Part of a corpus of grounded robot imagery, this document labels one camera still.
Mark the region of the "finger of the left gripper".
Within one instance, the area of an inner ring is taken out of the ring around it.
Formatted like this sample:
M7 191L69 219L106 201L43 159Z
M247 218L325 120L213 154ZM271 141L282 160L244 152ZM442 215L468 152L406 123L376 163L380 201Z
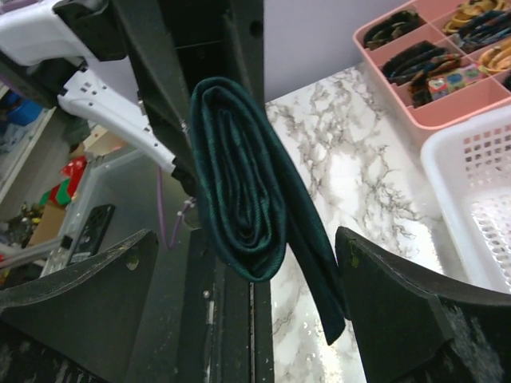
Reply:
M223 27L228 77L264 102L263 1L226 1Z
M190 95L159 2L112 4L154 135L198 180L187 137Z

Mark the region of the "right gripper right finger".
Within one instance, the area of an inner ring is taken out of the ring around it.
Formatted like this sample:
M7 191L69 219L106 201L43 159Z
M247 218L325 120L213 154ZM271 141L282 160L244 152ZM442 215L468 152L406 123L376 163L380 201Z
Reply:
M510 296L434 272L347 227L341 283L369 382L508 382Z

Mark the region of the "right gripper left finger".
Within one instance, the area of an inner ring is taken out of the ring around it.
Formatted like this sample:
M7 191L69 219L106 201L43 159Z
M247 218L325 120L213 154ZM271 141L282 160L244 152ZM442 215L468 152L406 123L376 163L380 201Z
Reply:
M106 251L1 292L1 318L107 382L123 382L158 239L141 230Z

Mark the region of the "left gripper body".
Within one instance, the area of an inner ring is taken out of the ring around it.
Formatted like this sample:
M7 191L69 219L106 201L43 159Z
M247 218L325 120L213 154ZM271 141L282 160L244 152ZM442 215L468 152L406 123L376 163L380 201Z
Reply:
M220 0L161 0L160 11L184 74L188 91L209 77L229 71L224 15L228 2Z

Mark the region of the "dark green tie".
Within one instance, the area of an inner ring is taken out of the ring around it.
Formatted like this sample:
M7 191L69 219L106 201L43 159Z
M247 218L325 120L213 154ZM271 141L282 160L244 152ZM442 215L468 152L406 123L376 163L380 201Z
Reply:
M292 250L326 341L335 342L347 319L338 264L307 188L264 110L235 81L203 79L192 92L188 137L200 223L216 254L241 278L266 282Z

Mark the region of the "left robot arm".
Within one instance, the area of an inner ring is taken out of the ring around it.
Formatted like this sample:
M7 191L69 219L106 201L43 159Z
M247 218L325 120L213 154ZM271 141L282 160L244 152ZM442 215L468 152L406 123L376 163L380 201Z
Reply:
M261 1L4 1L1 79L98 123L195 195L189 105L205 78L264 100Z

